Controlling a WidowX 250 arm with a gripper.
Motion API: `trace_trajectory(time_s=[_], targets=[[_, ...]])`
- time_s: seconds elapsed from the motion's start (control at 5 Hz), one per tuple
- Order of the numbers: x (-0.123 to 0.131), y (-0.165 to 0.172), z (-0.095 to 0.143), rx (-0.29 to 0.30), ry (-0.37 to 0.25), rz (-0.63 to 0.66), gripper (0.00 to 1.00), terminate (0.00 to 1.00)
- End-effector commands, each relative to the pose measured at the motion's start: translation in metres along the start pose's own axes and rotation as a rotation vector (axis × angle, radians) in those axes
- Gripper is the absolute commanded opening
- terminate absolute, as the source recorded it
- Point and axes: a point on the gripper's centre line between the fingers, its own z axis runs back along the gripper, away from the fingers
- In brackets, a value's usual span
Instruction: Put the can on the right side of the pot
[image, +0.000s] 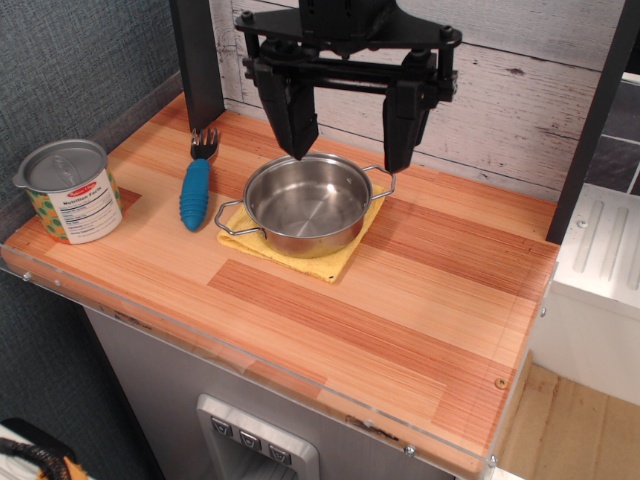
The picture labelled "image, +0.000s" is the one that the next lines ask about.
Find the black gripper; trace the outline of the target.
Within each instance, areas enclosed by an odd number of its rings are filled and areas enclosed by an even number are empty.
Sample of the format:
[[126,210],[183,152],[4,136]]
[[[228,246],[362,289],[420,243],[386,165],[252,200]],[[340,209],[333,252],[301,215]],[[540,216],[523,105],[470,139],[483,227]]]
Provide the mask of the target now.
[[383,94],[385,170],[411,164],[429,111],[456,92],[462,34],[413,16],[394,1],[301,1],[243,11],[246,76],[279,146],[302,159],[318,138],[314,88]]

